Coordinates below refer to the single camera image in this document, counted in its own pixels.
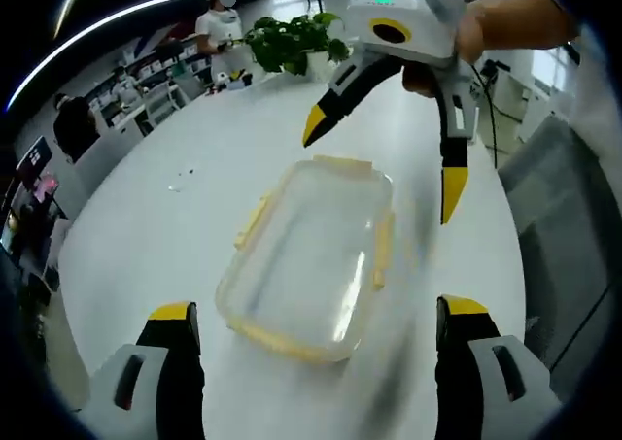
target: ceiling light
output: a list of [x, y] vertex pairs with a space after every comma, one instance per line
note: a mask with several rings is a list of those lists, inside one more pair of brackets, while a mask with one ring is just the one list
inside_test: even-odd
[[13, 96], [9, 100], [9, 103], [7, 104], [5, 112], [11, 108], [11, 105], [13, 105], [13, 103], [16, 101], [17, 97], [22, 93], [22, 91], [26, 88], [26, 86], [30, 84], [30, 82], [35, 78], [35, 76], [37, 76], [37, 74], [39, 74], [43, 70], [43, 68], [48, 66], [52, 62], [53, 59], [55, 59], [57, 56], [59, 56], [61, 53], [67, 50], [69, 47], [74, 45], [80, 39], [90, 34], [91, 32], [95, 31], [99, 27], [106, 25], [109, 22], [112, 22], [113, 20], [119, 19], [123, 16], [130, 15], [140, 10], [144, 10], [145, 8], [150, 8], [151, 6], [160, 5], [162, 3], [168, 3], [170, 1], [175, 1], [175, 0], [150, 0], [145, 3], [141, 3], [139, 5], [131, 6], [125, 10], [119, 11], [117, 13], [114, 13], [113, 15], [110, 15], [108, 17], [104, 17], [101, 20], [98, 20], [96, 23], [87, 27], [82, 32], [79, 32], [78, 34], [74, 35], [71, 39], [69, 39], [67, 42], [65, 42], [60, 47], [58, 47], [56, 50], [54, 50], [52, 53], [50, 53], [43, 61], [41, 61], [37, 65], [35, 69], [33, 69], [30, 72], [28, 76], [26, 76], [26, 79], [23, 80], [23, 82], [19, 85], [19, 87], [17, 88], [17, 90], [14, 92]]
[[65, 0], [63, 2], [62, 8], [60, 10], [60, 14], [58, 15], [58, 21], [56, 22], [56, 28], [54, 29], [54, 36], [53, 36], [54, 38], [58, 36], [58, 32], [60, 32], [60, 26], [62, 25], [63, 21], [69, 14], [69, 10], [73, 6], [74, 1], [76, 0]]

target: white plant pot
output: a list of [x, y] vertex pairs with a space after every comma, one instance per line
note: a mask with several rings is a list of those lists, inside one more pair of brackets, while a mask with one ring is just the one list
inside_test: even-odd
[[329, 83], [336, 66], [328, 61], [327, 51], [307, 53], [307, 78], [313, 83]]

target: person's arm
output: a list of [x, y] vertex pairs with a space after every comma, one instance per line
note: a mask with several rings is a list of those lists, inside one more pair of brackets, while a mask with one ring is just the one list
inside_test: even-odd
[[[477, 47], [474, 35], [481, 35]], [[476, 0], [467, 6], [457, 47], [473, 62], [484, 50], [550, 49], [576, 35], [574, 19], [555, 0]]]
[[203, 54], [219, 54], [218, 48], [210, 45], [209, 38], [209, 35], [199, 35], [196, 37], [196, 45], [199, 52]]
[[145, 96], [145, 89], [138, 83], [136, 78], [134, 78], [133, 76], [129, 76], [129, 82], [132, 84], [132, 86], [136, 89], [141, 97]]

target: floor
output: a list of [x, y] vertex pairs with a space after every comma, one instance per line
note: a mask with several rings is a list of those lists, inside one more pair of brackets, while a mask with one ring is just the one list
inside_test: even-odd
[[88, 374], [71, 335], [60, 289], [52, 294], [44, 329], [52, 385], [71, 411], [81, 409], [88, 401]]

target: desk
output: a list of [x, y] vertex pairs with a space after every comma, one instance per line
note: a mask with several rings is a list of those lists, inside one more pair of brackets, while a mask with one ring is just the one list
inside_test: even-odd
[[[472, 297], [488, 306], [501, 333], [522, 340], [518, 239], [484, 146], [469, 148], [466, 190], [440, 227], [434, 101], [391, 78], [305, 150], [306, 117], [325, 91], [279, 85], [277, 77], [199, 97], [158, 126], [95, 192], [59, 262], [67, 319], [89, 374], [136, 340], [153, 309], [193, 300], [208, 438], [433, 438], [436, 297]], [[214, 305], [235, 235], [259, 198], [292, 163], [315, 153], [373, 160], [392, 178], [396, 254], [413, 269], [411, 280], [387, 277], [353, 357], [327, 366], [256, 346], [227, 329]]]

